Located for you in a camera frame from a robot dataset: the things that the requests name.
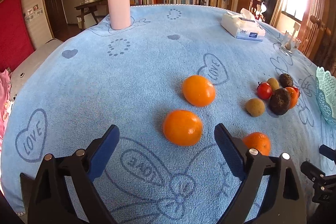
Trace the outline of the dark passion fruit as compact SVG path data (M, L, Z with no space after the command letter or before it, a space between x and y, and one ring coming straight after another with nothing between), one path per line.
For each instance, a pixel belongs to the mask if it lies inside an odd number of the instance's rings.
M293 87L293 79L288 73L282 73L279 76L279 83L283 88Z
M269 108L276 115L284 115L291 103L290 94L285 88L275 90L269 100Z

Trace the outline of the clear drinking glass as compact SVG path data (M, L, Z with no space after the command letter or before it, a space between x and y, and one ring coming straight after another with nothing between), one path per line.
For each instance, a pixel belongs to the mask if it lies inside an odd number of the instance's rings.
M300 39L292 36L286 31L282 38L280 51L286 55L292 55L296 50L298 50L301 43L302 41Z

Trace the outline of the light blue lattice fruit basket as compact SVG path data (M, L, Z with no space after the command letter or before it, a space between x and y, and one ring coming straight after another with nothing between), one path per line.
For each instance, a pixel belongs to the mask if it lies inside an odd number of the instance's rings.
M317 102L325 121L335 128L335 77L323 67L315 73Z

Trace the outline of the spoon in glass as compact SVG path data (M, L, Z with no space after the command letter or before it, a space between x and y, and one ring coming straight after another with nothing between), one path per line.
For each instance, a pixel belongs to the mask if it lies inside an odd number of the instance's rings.
M293 30L292 34L289 36L289 38L286 40L286 43L284 44L285 49L288 50L288 51L291 50L292 41L294 40L295 34L299 30L300 25L297 22L295 22L293 28L294 28L294 30Z

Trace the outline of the brown kiwi front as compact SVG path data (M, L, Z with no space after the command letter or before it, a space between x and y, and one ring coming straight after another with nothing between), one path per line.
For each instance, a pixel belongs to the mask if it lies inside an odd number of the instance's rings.
M265 111L265 104L258 98L252 98L246 102L245 109L252 117L259 117Z

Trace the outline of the dark passion fruit front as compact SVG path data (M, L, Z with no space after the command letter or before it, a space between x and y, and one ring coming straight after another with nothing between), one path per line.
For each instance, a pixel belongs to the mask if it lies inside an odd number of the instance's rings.
M284 115L291 103L290 94L285 88L275 90L269 100L269 108L276 115Z

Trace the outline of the brown kiwi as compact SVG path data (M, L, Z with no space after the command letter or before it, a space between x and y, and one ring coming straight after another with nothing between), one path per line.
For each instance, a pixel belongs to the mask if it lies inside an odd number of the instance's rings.
M269 78L267 83L271 86L273 92L280 88L280 84L275 78Z
M258 98L252 98L246 102L245 109L252 117L259 117L265 111L265 104Z

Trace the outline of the red cherry tomato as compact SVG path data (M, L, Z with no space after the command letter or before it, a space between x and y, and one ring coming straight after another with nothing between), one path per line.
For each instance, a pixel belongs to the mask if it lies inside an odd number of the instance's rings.
M266 82L259 83L257 87L257 96L262 100L268 100L273 93L272 87Z
M298 96L298 98L299 98L300 95L301 95L299 88L297 88L297 87L294 86L293 89L296 91L297 96Z

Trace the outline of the pink thermos bottle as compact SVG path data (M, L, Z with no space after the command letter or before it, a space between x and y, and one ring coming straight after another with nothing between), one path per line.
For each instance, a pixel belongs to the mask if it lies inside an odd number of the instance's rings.
M131 25L130 0L108 0L108 9L113 30L122 30Z

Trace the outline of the brown kiwi back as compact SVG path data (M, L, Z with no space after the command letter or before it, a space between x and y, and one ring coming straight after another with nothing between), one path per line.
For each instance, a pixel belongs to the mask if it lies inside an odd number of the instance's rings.
M275 78L269 78L267 83L271 86L273 92L280 88L280 84Z

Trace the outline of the small orange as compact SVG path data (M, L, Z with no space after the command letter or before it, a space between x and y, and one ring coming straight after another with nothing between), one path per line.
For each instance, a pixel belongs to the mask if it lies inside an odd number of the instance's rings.
M289 105L289 109L294 108L294 106L297 104L298 101L298 96L296 91L293 89L293 87L287 87L285 88L287 90L287 92L290 95L290 105Z
M271 142L267 135L261 132L253 132L242 139L243 143L250 149L257 149L262 155L269 156Z

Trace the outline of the light blue patterned towel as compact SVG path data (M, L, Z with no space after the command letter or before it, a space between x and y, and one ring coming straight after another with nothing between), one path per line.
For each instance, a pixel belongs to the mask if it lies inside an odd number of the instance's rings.
M215 143L219 123L238 138L266 134L272 156L286 152L296 167L309 161L335 173L319 153L323 144L335 147L335 129L318 107L316 65L300 52L282 53L282 33L267 24L261 42L234 38L221 26L223 14L205 6L132 7L130 27L112 30L106 17L52 52L19 91L3 139L1 185L13 210L25 213L21 173L35 177L45 154L69 156L113 124L120 141L94 186L119 223L217 222L240 185ZM301 95L276 115L257 87L282 73ZM205 107L182 93L193 75L215 87ZM265 104L259 117L245 109L252 98ZM197 144L165 138L163 121L174 110L201 119Z

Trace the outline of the large orange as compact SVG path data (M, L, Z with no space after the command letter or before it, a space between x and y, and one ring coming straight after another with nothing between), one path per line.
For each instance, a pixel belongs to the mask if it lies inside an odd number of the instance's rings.
M187 110L174 110L163 121L163 134L171 143L192 146L200 141L203 131L201 119Z
M216 96L215 87L205 77L193 75L183 81L182 93L185 99L196 107L211 104Z

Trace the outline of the white tissue pack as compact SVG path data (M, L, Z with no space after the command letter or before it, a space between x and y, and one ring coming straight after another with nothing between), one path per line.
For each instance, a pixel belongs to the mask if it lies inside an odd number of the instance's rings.
M226 11L222 16L221 26L236 39L261 42L265 37L264 28L245 8L240 10L240 14Z

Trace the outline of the dark passion fruit back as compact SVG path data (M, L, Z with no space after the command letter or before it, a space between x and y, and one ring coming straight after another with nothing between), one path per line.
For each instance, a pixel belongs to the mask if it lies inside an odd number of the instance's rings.
M293 87L293 79L288 73L282 73L279 76L279 83L283 88Z

